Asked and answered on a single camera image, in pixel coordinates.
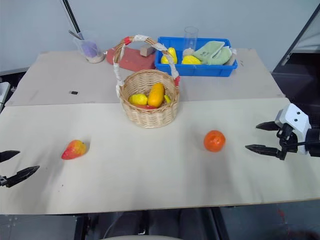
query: yellow fruit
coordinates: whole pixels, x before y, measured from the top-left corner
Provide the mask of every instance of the yellow fruit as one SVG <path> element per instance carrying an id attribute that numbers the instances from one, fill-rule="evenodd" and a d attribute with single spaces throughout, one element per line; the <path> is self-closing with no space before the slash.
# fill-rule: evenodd
<path id="1" fill-rule="evenodd" d="M 169 54 L 172 56 L 173 63 L 174 63 L 174 64 L 177 64 L 178 58 L 177 58 L 176 50 L 175 50 L 173 47 L 169 47 L 169 48 L 168 48 L 168 52 L 169 52 Z M 167 59 L 167 57 L 166 57 L 165 55 L 162 55 L 162 57 L 161 57 L 161 63 L 162 63 L 162 64 L 169 64 L 168 59 Z"/>
<path id="2" fill-rule="evenodd" d="M 139 105 L 147 105 L 148 98 L 146 95 L 144 95 L 142 93 L 134 94 L 129 97 L 129 103 L 139 104 Z"/>
<path id="3" fill-rule="evenodd" d="M 164 95 L 164 99 L 166 101 L 167 104 L 171 103 L 171 99 L 168 95 Z"/>
<path id="4" fill-rule="evenodd" d="M 164 94 L 164 85 L 162 83 L 154 84 L 148 97 L 148 105 L 158 108 L 164 101 Z"/>
<path id="5" fill-rule="evenodd" d="M 182 64 L 195 64 L 195 65 L 199 65 L 201 64 L 201 61 L 196 58 L 195 56 L 191 56 L 191 55 L 188 55 L 188 56 L 185 56 L 182 60 Z"/>

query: red ribbon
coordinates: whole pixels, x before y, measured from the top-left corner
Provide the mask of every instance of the red ribbon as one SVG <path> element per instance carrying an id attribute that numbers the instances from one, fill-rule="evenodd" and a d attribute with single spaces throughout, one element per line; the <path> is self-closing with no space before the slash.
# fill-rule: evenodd
<path id="1" fill-rule="evenodd" d="M 126 37 L 124 38 L 124 44 L 125 44 L 125 45 L 128 45 L 128 44 L 130 44 L 130 43 L 131 43 L 130 38 L 129 38 L 128 36 L 126 36 Z"/>
<path id="2" fill-rule="evenodd" d="M 174 84 L 175 84 L 176 87 L 179 86 L 179 82 L 180 82 L 180 76 L 177 76 L 177 77 L 175 78 L 175 80 L 174 80 Z"/>

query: glass cup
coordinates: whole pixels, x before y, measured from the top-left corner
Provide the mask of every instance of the glass cup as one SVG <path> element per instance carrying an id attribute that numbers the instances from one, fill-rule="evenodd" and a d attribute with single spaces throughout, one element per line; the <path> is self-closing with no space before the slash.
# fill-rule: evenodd
<path id="1" fill-rule="evenodd" d="M 77 46 L 81 55 L 92 64 L 100 63 L 104 58 L 104 53 L 97 46 L 98 36 L 91 31 L 82 31 L 77 33 L 80 39 L 74 37 L 73 42 Z"/>
<path id="2" fill-rule="evenodd" d="M 187 26 L 184 29 L 183 57 L 192 55 L 195 52 L 198 32 L 198 28 L 194 26 Z"/>

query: plywood board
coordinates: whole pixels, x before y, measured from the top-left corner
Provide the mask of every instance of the plywood board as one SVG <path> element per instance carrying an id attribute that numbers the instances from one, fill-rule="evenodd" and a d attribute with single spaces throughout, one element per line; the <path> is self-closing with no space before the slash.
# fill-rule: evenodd
<path id="1" fill-rule="evenodd" d="M 117 103 L 6 107 L 0 151 L 20 154 L 0 164 L 11 176 L 40 165 L 30 178 L 0 188 L 2 214 L 73 214 L 140 209 L 262 204 L 320 198 L 320 158 L 289 153 L 285 161 L 247 150 L 278 147 L 272 121 L 286 98 L 181 102 L 177 118 L 157 129 L 131 123 Z M 205 150 L 210 130 L 226 137 Z M 63 161 L 73 139 L 86 155 Z"/>
<path id="2" fill-rule="evenodd" d="M 237 61 L 230 77 L 182 76 L 181 101 L 284 97 L 254 49 L 238 49 Z M 132 73 L 120 70 L 123 78 Z M 52 51 L 39 55 L 6 106 L 118 102 L 112 65 L 88 63 L 76 51 Z"/>

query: small black object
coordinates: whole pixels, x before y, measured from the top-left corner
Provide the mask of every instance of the small black object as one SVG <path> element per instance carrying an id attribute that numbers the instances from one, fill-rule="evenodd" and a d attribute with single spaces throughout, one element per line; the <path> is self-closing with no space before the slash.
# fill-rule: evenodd
<path id="1" fill-rule="evenodd" d="M 280 127 L 275 123 L 275 121 L 263 122 L 255 126 L 256 129 L 261 129 L 265 131 L 278 131 Z"/>
<path id="2" fill-rule="evenodd" d="M 20 151 L 14 151 L 14 150 L 0 152 L 0 163 L 13 158 L 15 155 L 19 153 Z"/>
<path id="3" fill-rule="evenodd" d="M 276 136 L 280 139 L 279 144 L 281 150 L 275 147 L 268 147 L 265 145 L 252 144 L 247 145 L 245 148 L 261 155 L 267 155 L 279 158 L 280 160 L 285 160 L 288 152 L 296 153 L 298 151 L 298 138 L 297 135 L 293 133 L 294 128 L 289 124 L 285 123 L 282 127 L 279 127 L 274 122 L 264 122 L 256 126 L 258 129 L 266 131 L 278 131 Z"/>
<path id="4" fill-rule="evenodd" d="M 20 151 L 14 151 L 14 150 L 9 150 L 9 151 L 3 151 L 0 152 L 0 163 L 7 161 L 14 157 L 15 155 L 19 154 Z M 34 174 L 40 166 L 31 166 L 27 167 L 23 170 L 20 170 L 16 173 L 16 175 L 13 175 L 11 177 L 6 177 L 6 176 L 1 176 L 0 175 L 0 186 L 6 186 L 7 188 L 10 188 L 27 178 L 29 178 L 32 174 Z"/>
<path id="5" fill-rule="evenodd" d="M 320 129 L 310 128 L 305 135 L 305 149 L 309 151 L 310 156 L 320 157 Z"/>

